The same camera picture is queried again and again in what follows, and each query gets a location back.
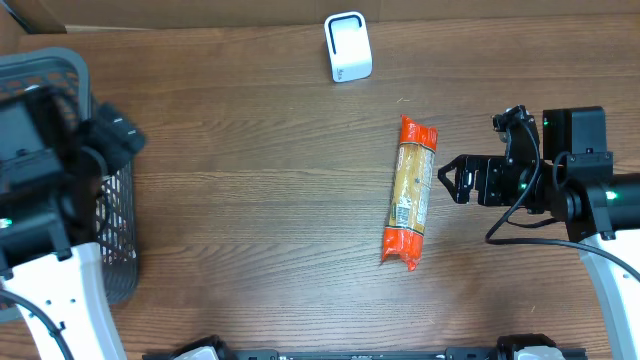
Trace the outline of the orange spaghetti pasta packet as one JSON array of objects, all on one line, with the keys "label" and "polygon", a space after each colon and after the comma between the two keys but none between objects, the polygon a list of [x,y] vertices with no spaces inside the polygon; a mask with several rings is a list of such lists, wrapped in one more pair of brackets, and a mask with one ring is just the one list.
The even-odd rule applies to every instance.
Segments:
[{"label": "orange spaghetti pasta packet", "polygon": [[401,131],[381,259],[397,256],[414,271],[422,259],[438,130],[401,116]]}]

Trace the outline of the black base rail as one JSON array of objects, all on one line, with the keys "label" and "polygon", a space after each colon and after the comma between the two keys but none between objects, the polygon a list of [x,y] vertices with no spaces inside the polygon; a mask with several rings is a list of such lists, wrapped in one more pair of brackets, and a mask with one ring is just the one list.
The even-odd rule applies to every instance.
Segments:
[{"label": "black base rail", "polygon": [[448,347],[438,351],[291,352],[274,349],[233,350],[219,336],[202,338],[173,351],[144,354],[144,360],[587,360],[584,348],[559,348],[544,334],[501,336],[493,346]]}]

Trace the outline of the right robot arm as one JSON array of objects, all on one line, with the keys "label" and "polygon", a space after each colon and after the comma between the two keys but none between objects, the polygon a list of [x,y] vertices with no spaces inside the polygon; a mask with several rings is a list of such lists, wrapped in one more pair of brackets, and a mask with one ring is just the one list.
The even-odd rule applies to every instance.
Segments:
[{"label": "right robot arm", "polygon": [[[505,208],[486,243],[577,250],[596,291],[612,355],[638,358],[639,176],[615,173],[604,109],[551,109],[537,121],[518,105],[492,122],[504,155],[459,155],[439,169],[438,179],[458,204],[477,191],[479,205]],[[496,237],[520,209],[548,213],[533,226],[562,223],[566,239]]]}]

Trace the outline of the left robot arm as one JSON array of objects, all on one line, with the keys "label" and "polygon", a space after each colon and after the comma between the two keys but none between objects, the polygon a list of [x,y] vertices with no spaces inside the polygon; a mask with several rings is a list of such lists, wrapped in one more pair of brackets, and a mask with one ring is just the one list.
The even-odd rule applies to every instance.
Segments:
[{"label": "left robot arm", "polygon": [[32,87],[1,102],[1,298],[43,359],[123,359],[104,285],[102,186],[143,149],[143,133],[104,104],[79,109],[65,91]]}]

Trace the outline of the grey plastic shopping basket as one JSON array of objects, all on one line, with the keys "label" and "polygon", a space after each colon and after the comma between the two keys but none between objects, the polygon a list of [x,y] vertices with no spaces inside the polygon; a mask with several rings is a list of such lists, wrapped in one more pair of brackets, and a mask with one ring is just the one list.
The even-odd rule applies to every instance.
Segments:
[{"label": "grey plastic shopping basket", "polygon": [[[98,118],[102,104],[91,93],[89,69],[78,53],[49,47],[1,57],[2,98],[44,86],[55,86],[73,98],[58,101],[70,126]],[[103,179],[96,216],[107,301],[111,305],[123,303],[133,296],[138,284],[132,164]]]}]

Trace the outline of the white barcode scanner stand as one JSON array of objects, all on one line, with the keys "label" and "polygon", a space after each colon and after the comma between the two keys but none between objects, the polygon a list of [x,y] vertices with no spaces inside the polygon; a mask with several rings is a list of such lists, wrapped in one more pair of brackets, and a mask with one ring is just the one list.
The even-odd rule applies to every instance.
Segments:
[{"label": "white barcode scanner stand", "polygon": [[357,11],[337,13],[324,22],[324,32],[334,82],[364,79],[373,70],[366,20]]}]

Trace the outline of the cardboard panel backdrop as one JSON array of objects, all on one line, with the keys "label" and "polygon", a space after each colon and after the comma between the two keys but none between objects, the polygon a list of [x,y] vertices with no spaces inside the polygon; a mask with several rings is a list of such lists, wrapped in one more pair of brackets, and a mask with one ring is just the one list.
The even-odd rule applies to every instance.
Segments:
[{"label": "cardboard panel backdrop", "polygon": [[28,34],[9,15],[1,56],[72,55],[102,72],[181,65],[318,67],[325,21],[358,12],[383,65],[463,69],[549,65],[567,76],[639,71],[635,1],[65,1],[64,25],[103,22],[102,33]]}]

